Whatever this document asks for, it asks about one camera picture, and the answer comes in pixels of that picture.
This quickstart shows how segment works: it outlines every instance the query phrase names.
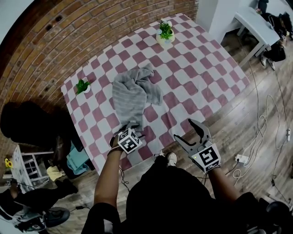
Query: black and white marker cube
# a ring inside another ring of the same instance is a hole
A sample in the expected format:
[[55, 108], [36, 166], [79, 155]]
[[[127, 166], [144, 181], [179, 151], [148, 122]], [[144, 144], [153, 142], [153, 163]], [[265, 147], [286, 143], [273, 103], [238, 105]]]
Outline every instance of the black and white marker cube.
[[204, 148], [191, 156], [191, 159], [204, 173], [221, 164], [221, 156], [216, 144]]
[[130, 154], [142, 145], [141, 140], [135, 135], [134, 130], [130, 128], [126, 129], [122, 133], [119, 133], [118, 135], [118, 145], [120, 145], [127, 154]]

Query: white pillar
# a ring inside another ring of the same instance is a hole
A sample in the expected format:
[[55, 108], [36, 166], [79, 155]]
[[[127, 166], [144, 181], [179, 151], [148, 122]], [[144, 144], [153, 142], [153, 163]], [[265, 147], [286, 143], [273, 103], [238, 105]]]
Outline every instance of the white pillar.
[[222, 42], [241, 0], [199, 0], [196, 23]]

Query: green plant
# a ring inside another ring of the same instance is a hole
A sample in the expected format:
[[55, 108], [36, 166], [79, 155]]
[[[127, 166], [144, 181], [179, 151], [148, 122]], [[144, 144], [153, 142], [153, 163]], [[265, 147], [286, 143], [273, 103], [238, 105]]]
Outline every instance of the green plant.
[[76, 84], [77, 87], [77, 92], [76, 94], [80, 94], [83, 91], [87, 89], [87, 87], [90, 85], [90, 82], [84, 82], [83, 80], [79, 80], [78, 83]]
[[160, 21], [160, 29], [158, 30], [158, 34], [161, 36], [162, 39], [169, 40], [170, 37], [172, 36], [172, 23], [171, 21], [164, 21], [161, 19]]

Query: potted plant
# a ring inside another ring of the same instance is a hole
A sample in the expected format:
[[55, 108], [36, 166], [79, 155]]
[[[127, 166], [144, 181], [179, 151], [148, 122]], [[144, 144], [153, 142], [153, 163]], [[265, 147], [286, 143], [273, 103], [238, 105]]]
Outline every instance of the potted plant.
[[172, 22], [161, 19], [160, 28], [157, 31], [156, 40], [160, 45], [172, 43], [175, 40], [175, 35], [171, 29]]
[[90, 82], [84, 82], [83, 80], [79, 80], [76, 84], [77, 92], [76, 94], [80, 94], [82, 92], [88, 93], [91, 90]]

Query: table leg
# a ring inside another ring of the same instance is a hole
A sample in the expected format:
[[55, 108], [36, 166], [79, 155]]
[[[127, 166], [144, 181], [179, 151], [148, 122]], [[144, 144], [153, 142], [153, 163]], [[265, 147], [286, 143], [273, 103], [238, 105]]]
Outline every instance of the table leg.
[[244, 64], [246, 64], [248, 60], [250, 60], [251, 57], [255, 55], [263, 45], [264, 44], [262, 42], [259, 42], [256, 47], [254, 47], [253, 50], [241, 61], [241, 63], [239, 63], [239, 66], [242, 67]]
[[242, 25], [241, 28], [239, 29], [237, 36], [240, 37], [240, 35], [243, 33], [243, 30], [245, 29], [245, 26]]
[[260, 50], [255, 54], [256, 57], [258, 57], [265, 49], [266, 49], [267, 45], [263, 45]]

